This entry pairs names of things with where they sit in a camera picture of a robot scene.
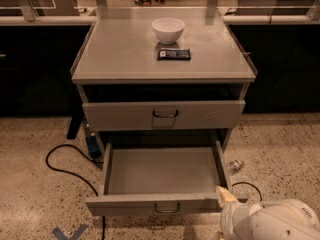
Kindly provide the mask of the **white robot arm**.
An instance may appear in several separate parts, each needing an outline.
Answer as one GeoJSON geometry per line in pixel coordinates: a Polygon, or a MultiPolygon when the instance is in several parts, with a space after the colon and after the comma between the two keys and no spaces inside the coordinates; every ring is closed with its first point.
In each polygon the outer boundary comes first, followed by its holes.
{"type": "Polygon", "coordinates": [[[296,199],[242,203],[216,186],[221,208],[219,240],[320,240],[319,218],[296,199]]]}

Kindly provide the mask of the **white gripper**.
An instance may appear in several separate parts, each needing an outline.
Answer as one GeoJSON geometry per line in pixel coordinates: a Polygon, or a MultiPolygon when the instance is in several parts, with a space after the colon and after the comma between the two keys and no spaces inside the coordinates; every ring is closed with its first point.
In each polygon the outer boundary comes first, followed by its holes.
{"type": "Polygon", "coordinates": [[[224,208],[220,217],[222,233],[217,231],[213,240],[252,240],[250,219],[263,206],[260,203],[238,202],[238,199],[224,187],[216,186],[215,189],[218,195],[218,204],[224,208]]]}

